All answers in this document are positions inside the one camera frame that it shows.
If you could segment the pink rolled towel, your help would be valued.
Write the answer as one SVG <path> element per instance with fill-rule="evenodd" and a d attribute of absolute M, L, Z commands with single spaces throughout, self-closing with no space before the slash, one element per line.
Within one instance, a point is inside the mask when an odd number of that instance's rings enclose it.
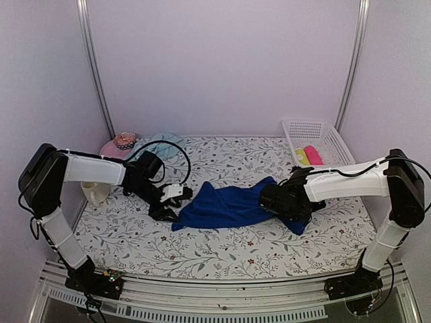
<path fill-rule="evenodd" d="M 310 165 L 322 166 L 324 164 L 322 157 L 319 155 L 319 153 L 315 147 L 313 147 L 311 145 L 306 146 L 304 148 L 304 152 L 307 156 L 307 159 L 308 159 Z"/>

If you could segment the aluminium front rail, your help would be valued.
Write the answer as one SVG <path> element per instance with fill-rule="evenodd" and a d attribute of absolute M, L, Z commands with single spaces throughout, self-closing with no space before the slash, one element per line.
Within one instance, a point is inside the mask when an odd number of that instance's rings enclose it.
<path fill-rule="evenodd" d="M 124 275 L 118 300 L 85 305 L 82 293 L 65 286 L 62 264 L 48 261 L 36 285 L 31 322 L 421 322 L 403 265 L 381 272 L 383 289 L 368 315 L 350 312 L 366 294 L 330 299 L 326 276 L 209 281 Z"/>

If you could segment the light blue towel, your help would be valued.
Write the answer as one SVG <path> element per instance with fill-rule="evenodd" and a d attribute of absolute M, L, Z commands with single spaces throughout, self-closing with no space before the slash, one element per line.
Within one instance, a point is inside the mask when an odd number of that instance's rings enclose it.
<path fill-rule="evenodd" d="M 153 141 L 164 141 L 164 143 L 154 143 L 147 146 L 145 149 L 140 150 L 140 148 L 146 143 Z M 131 153 L 126 157 L 125 160 L 130 159 L 131 161 L 135 161 L 144 151 L 150 151 L 156 154 L 162 160 L 169 159 L 180 153 L 180 151 L 174 145 L 184 148 L 186 143 L 186 138 L 173 135 L 172 133 L 156 133 L 149 139 L 138 138 Z"/>

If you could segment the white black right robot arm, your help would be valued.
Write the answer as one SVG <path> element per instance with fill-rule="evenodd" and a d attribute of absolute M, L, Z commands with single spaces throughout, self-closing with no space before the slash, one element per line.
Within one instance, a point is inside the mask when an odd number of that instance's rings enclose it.
<path fill-rule="evenodd" d="M 388 197 L 388 215 L 366 247 L 359 270 L 348 279 L 353 293 L 363 293 L 409 231 L 425 219 L 430 205 L 425 202 L 425 184 L 419 173 L 424 170 L 401 149 L 392 149 L 388 156 L 362 164 L 295 168 L 281 184 L 264 186 L 259 205 L 288 221 L 306 221 L 329 199 Z"/>

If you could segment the pink plate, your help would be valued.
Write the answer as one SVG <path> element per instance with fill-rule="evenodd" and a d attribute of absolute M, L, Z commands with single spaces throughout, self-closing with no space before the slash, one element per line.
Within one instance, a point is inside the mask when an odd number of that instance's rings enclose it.
<path fill-rule="evenodd" d="M 99 155 L 104 157 L 113 157 L 117 159 L 126 159 L 126 157 L 131 153 L 133 146 L 119 146 L 117 147 L 113 140 L 107 142 L 102 146 L 99 151 Z"/>

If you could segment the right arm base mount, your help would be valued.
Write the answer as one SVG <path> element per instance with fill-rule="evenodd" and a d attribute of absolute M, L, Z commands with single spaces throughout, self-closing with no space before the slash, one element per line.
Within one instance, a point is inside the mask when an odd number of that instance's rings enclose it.
<path fill-rule="evenodd" d="M 382 287 L 379 272 L 359 268 L 352 274 L 327 279 L 324 291 L 330 300 L 334 300 L 376 291 Z"/>

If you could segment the left aluminium frame post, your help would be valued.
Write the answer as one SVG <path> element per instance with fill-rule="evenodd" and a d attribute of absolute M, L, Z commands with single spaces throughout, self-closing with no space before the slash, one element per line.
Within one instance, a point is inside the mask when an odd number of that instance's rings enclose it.
<path fill-rule="evenodd" d="M 100 70 L 98 68 L 96 50 L 92 37 L 90 14 L 88 11 L 88 2 L 86 0 L 77 0 L 76 4 L 79 24 L 81 28 L 81 35 L 83 38 L 86 56 L 90 67 L 92 82 L 96 92 L 96 99 L 102 115 L 102 121 L 104 123 L 109 138 L 113 139 L 115 136 L 114 123 L 112 121 L 112 116 L 108 107 L 106 95 L 104 93 Z"/>

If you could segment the dark blue towel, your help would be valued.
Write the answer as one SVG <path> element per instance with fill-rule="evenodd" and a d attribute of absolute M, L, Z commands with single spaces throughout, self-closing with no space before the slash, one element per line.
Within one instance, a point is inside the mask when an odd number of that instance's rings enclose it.
<path fill-rule="evenodd" d="M 235 228 L 267 221 L 275 214 L 260 206 L 259 195 L 265 185 L 275 183 L 271 176 L 250 188 L 216 189 L 210 182 L 204 182 L 196 197 L 180 210 L 179 220 L 171 225 L 171 230 Z"/>

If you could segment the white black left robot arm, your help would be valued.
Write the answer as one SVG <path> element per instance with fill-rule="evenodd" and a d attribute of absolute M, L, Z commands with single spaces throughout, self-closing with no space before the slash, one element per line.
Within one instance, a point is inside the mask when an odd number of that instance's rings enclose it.
<path fill-rule="evenodd" d="M 61 209 L 61 191 L 66 182 L 93 182 L 120 186 L 123 194 L 145 201 L 156 221 L 177 222 L 174 208 L 191 199 L 193 191 L 185 181 L 165 184 L 154 180 L 164 171 L 163 161 L 145 147 L 126 160 L 91 153 L 57 149 L 43 143 L 18 180 L 18 205 L 37 221 L 50 247 L 68 268 L 76 270 L 74 281 L 86 292 L 100 286 L 100 277 L 87 265 L 89 257 L 79 245 Z"/>

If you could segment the aluminium frame post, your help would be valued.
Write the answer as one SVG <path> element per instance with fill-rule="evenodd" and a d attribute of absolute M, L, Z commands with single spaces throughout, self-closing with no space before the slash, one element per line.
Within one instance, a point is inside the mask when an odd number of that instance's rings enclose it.
<path fill-rule="evenodd" d="M 104 93 L 100 70 L 98 68 L 96 50 L 92 37 L 90 14 L 88 11 L 88 2 L 86 0 L 77 0 L 76 4 L 79 24 L 81 28 L 81 35 L 83 38 L 86 56 L 90 67 L 92 82 L 96 92 L 96 99 L 102 115 L 102 121 L 104 123 L 109 138 L 113 139 L 115 136 L 114 123 L 112 121 L 112 116 L 108 107 L 106 95 Z"/>
<path fill-rule="evenodd" d="M 339 109 L 337 112 L 335 125 L 334 125 L 335 129 L 339 133 L 343 128 L 343 124 L 347 116 L 347 110 L 348 110 L 350 99 L 354 89 L 356 74 L 358 72 L 358 67 L 360 65 L 362 47 L 363 47 L 364 39 L 366 37 L 369 10 L 370 10 L 370 1 L 360 0 L 350 64 L 347 70 L 347 77 L 343 88 L 343 93 L 341 96 L 341 101 L 340 101 L 340 105 L 339 105 Z"/>

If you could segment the floral tablecloth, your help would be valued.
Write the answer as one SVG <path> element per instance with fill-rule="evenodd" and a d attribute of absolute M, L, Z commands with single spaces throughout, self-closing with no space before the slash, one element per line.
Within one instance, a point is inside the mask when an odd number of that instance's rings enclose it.
<path fill-rule="evenodd" d="M 286 138 L 191 137 L 165 160 L 165 181 L 186 179 L 198 192 L 248 188 L 271 176 L 286 179 L 293 157 Z M 271 218 L 230 229 L 182 228 L 154 221 L 148 205 L 112 187 L 99 206 L 88 205 L 75 229 L 99 268 L 182 279 L 273 279 L 354 268 L 376 231 L 358 197 L 333 199 L 312 215 L 302 235 Z"/>

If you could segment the white plastic basket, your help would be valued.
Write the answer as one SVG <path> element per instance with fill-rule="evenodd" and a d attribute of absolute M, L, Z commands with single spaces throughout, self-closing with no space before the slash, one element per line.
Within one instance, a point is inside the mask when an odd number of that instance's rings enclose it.
<path fill-rule="evenodd" d="M 281 125 L 295 166 L 305 167 L 298 159 L 296 150 L 304 150 L 308 146 L 316 149 L 324 166 L 348 166 L 356 163 L 332 124 L 315 120 L 287 119 L 282 120 Z"/>

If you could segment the right aluminium frame post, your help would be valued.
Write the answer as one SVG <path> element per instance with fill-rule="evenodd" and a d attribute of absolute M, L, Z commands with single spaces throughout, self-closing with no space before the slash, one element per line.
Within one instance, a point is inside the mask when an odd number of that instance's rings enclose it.
<path fill-rule="evenodd" d="M 343 124 L 347 116 L 347 110 L 348 110 L 350 99 L 354 89 L 356 74 L 358 72 L 358 67 L 360 65 L 362 47 L 363 47 L 364 39 L 366 37 L 369 10 L 370 10 L 370 1 L 360 0 L 350 64 L 347 70 L 347 77 L 343 88 L 343 93 L 341 96 L 341 101 L 340 101 L 340 105 L 339 105 L 339 109 L 337 112 L 335 125 L 334 125 L 335 129 L 339 133 L 343 128 Z"/>

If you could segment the cream ceramic mug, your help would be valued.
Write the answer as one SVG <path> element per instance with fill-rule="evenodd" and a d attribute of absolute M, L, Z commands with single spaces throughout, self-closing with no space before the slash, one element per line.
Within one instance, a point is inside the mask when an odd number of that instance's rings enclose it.
<path fill-rule="evenodd" d="M 95 207 L 100 205 L 108 198 L 110 194 L 110 186 L 96 182 L 81 182 L 81 189 L 89 203 Z"/>

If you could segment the yellow rolled towel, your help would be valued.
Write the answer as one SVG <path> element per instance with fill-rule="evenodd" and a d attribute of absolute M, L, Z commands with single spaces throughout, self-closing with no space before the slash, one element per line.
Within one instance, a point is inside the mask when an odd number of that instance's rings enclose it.
<path fill-rule="evenodd" d="M 299 161 L 300 164 L 304 165 L 304 166 L 309 166 L 310 162 L 307 158 L 307 155 L 305 153 L 305 151 L 302 148 L 298 148 L 295 150 L 296 152 L 296 157 Z"/>

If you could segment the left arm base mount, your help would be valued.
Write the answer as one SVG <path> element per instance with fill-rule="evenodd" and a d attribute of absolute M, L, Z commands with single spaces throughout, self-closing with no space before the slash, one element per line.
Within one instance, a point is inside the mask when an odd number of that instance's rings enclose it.
<path fill-rule="evenodd" d="M 92 267 L 80 267 L 68 270 L 65 286 L 91 296 L 119 300 L 123 291 L 124 280 L 118 275 L 105 271 L 97 273 Z"/>

